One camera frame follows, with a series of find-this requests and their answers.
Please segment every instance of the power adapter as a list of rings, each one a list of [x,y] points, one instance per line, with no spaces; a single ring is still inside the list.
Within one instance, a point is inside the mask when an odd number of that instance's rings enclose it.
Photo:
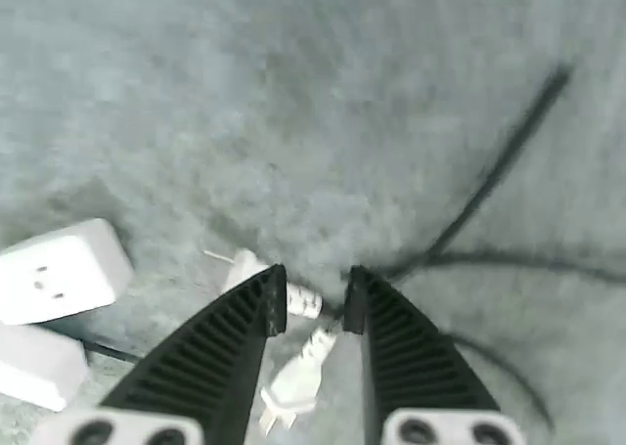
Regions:
[[[101,218],[31,238],[0,252],[0,323],[41,323],[110,305],[132,275]]]
[[[88,374],[80,342],[36,326],[0,324],[0,393],[61,411]]]

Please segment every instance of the white power adapter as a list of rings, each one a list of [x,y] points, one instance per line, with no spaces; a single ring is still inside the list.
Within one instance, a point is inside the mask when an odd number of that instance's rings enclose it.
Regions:
[[[291,428],[299,415],[315,409],[322,384],[322,366],[335,341],[336,333],[318,328],[299,355],[287,362],[269,386],[261,389],[265,410],[259,425],[265,435],[276,421],[281,421],[284,428]]]
[[[40,323],[110,305],[132,275],[106,220],[31,238],[0,252],[0,323]]]
[[[232,264],[228,276],[226,276],[226,281],[222,286],[222,293],[235,288],[241,282],[269,267],[249,249],[241,249],[232,260],[209,251],[205,251],[204,253],[212,257],[219,257]],[[318,318],[324,308],[324,298],[322,295],[292,283],[287,283],[287,300],[287,310],[292,315],[303,316],[305,318]]]
[[[0,325],[0,393],[61,411],[88,374],[80,342],[35,326]]]

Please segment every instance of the white cable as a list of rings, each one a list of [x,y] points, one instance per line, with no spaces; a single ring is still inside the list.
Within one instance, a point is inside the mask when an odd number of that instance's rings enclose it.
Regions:
[[[261,261],[256,254],[248,249],[241,249],[233,259],[206,249],[203,253],[222,261],[231,262],[232,264],[228,276],[226,276],[222,293],[235,288],[241,282],[269,267],[265,262]],[[303,316],[310,319],[316,319],[320,316],[324,298],[319,293],[288,283],[287,297],[287,310],[292,315]]]
[[[203,249],[202,254],[212,257],[213,259],[219,259],[220,261],[228,262],[229,264],[235,264],[234,259],[218,254],[217,252],[209,251],[208,249]]]
[[[302,346],[300,353],[287,362],[269,387],[261,389],[265,411],[259,425],[267,435],[280,420],[291,428],[295,419],[315,409],[322,383],[322,365],[333,349],[336,333],[318,328]]]

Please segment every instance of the black cable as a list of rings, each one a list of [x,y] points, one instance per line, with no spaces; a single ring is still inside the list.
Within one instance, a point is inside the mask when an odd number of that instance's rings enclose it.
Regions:
[[[576,263],[554,256],[542,256],[524,251],[481,249],[472,252],[445,251],[428,260],[424,267],[439,268],[454,265],[509,266],[545,270],[557,273],[573,272],[610,284],[626,284],[626,274],[618,274],[602,267]]]
[[[430,258],[440,254],[452,242],[496,186],[507,176],[521,154],[524,145],[537,133],[551,107],[567,86],[570,76],[570,67],[558,66],[548,77],[478,190],[469,198],[457,217],[442,230],[428,249],[408,254],[392,266],[379,268],[375,272],[388,279],[401,278],[413,271],[414,268],[424,266]]]
[[[123,350],[113,349],[111,347],[106,347],[98,342],[91,342],[89,340],[84,339],[76,339],[79,342],[82,342],[85,350],[89,352],[94,352],[96,354],[104,355],[105,357],[110,357],[112,359],[121,360],[122,362],[127,362],[129,364],[137,364],[142,359],[140,356],[131,354],[129,352],[124,352]]]
[[[541,397],[541,395],[537,392],[537,389],[530,384],[528,378],[522,375],[517,371],[515,366],[511,364],[508,360],[502,358],[498,355],[493,349],[478,343],[477,341],[466,337],[463,334],[458,333],[447,333],[446,334],[452,342],[461,347],[468,348],[473,350],[475,353],[489,361],[494,366],[501,369],[503,372],[509,374],[522,389],[526,392],[530,401],[532,402],[533,407],[537,410],[542,419],[546,422],[546,425],[550,430],[555,429],[555,420],[553,419],[550,411],[548,410],[548,406],[546,402]]]

